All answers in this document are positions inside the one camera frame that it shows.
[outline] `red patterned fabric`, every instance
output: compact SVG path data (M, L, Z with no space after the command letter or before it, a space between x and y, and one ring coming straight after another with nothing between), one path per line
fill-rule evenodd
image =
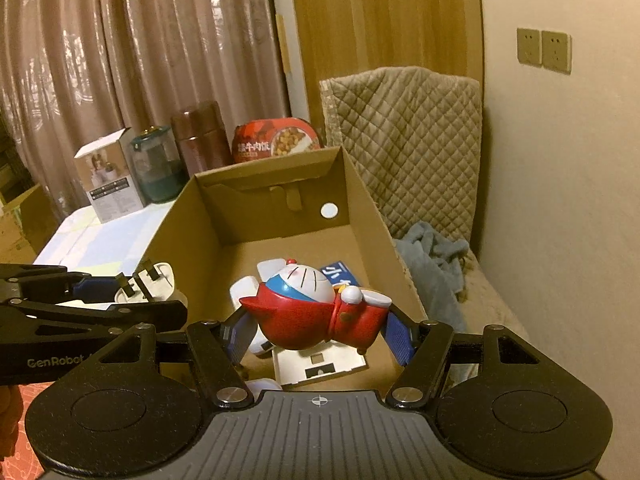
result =
M38 462L27 440L27 435L24 433L24 413L27 411L31 401L50 384L51 383L41 383L20 386L20 392L24 402L24 411L18 423L18 443L15 446L14 455L5 458L4 462L2 462L0 480L2 478L4 478L4 480L34 480L42 474L40 462Z

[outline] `curtain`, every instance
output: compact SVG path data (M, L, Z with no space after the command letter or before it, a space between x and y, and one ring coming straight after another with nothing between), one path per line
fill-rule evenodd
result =
M73 156L215 99L236 125L288 114L270 0L0 0L0 113L63 214Z

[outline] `figurine head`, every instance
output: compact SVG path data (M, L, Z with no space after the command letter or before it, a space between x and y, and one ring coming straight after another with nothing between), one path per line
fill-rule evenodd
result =
M265 285L286 298L320 303L333 303L335 299L334 287L322 272L295 260L287 260L287 265Z

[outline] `electrical outlet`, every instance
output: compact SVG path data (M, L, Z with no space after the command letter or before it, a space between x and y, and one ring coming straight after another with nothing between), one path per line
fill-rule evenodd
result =
M540 31L534 28L519 28L518 61L525 65L542 65L542 40Z
M571 73L571 36L565 32L542 31L542 65L549 70Z

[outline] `red toy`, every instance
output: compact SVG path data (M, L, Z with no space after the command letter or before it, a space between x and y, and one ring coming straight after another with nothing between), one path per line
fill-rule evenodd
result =
M354 285L336 291L319 270L287 260L259 285L257 296L240 303L276 346L304 350L334 340L364 354L386 321L391 298Z

